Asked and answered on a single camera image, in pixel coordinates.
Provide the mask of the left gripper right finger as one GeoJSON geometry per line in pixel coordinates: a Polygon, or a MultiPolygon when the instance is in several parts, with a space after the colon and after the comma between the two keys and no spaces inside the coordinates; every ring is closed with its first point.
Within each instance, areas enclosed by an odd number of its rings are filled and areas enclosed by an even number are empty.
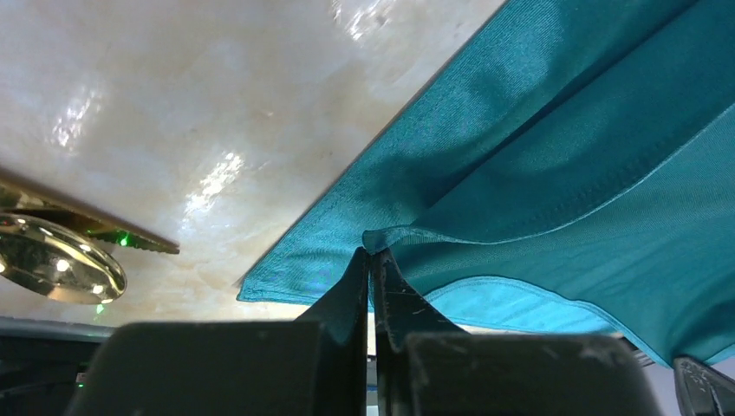
{"type": "Polygon", "coordinates": [[[473,335],[372,257],[382,415],[657,415],[638,361],[605,335],[473,335]]]}

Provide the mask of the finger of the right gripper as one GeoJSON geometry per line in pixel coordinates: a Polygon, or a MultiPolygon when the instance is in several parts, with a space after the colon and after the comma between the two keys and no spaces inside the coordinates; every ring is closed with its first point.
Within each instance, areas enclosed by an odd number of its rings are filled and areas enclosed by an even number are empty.
{"type": "Polygon", "coordinates": [[[681,356],[673,361],[674,385],[683,416],[734,416],[734,379],[681,356]]]}

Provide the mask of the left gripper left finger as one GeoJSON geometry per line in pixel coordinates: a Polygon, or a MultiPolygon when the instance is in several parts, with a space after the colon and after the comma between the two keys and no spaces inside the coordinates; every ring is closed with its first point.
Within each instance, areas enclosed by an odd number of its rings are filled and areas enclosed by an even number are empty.
{"type": "Polygon", "coordinates": [[[292,321],[137,322],[96,352],[70,415],[362,415],[368,253],[292,321]]]}

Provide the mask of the teal cloth napkin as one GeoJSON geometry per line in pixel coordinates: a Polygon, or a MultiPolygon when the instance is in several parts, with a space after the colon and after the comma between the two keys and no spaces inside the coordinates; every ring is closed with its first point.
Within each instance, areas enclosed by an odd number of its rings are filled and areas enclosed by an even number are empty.
{"type": "Polygon", "coordinates": [[[456,323],[734,354],[734,4],[509,1],[243,277],[390,250],[456,323]]]}

